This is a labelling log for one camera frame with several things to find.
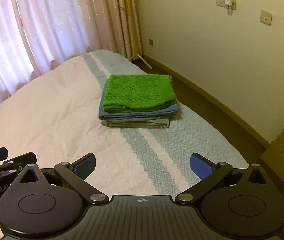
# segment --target bed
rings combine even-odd
[[[97,166],[86,181],[109,197],[174,197],[200,181],[189,166],[193,152],[215,163],[248,167],[218,130],[181,103],[164,130],[102,126],[98,107],[107,78],[143,73],[107,50],[66,61],[0,104],[0,147],[8,149],[9,158],[34,152],[41,168],[93,152]]]

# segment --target blue towel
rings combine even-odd
[[[103,111],[103,99],[104,92],[107,86],[107,81],[104,85],[102,91],[102,97],[99,107],[99,119],[105,121],[117,121],[117,122],[127,122],[127,121],[148,121],[154,119],[168,118],[178,112],[178,104],[174,104],[162,110],[156,110],[152,112],[131,112],[131,113],[108,113]]]

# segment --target beige wall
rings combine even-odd
[[[216,0],[137,0],[144,54],[271,142],[284,128],[284,0],[236,1],[230,16]],[[271,26],[260,22],[262,9],[273,14]]]

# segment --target wall plate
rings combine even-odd
[[[225,0],[217,0],[217,6],[224,7],[225,6]]]
[[[260,21],[271,26],[272,13],[261,10]]]

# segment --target coat rack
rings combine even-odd
[[[138,42],[137,42],[136,33],[135,33],[131,0],[125,0],[125,6],[126,6],[125,8],[124,7],[120,7],[120,8],[125,10],[128,15],[129,24],[130,24],[131,32],[132,32],[133,52],[135,52],[135,54],[133,54],[133,56],[129,59],[129,61],[131,61],[135,56],[138,56],[150,69],[152,69],[150,64],[147,63],[145,59],[138,53]]]

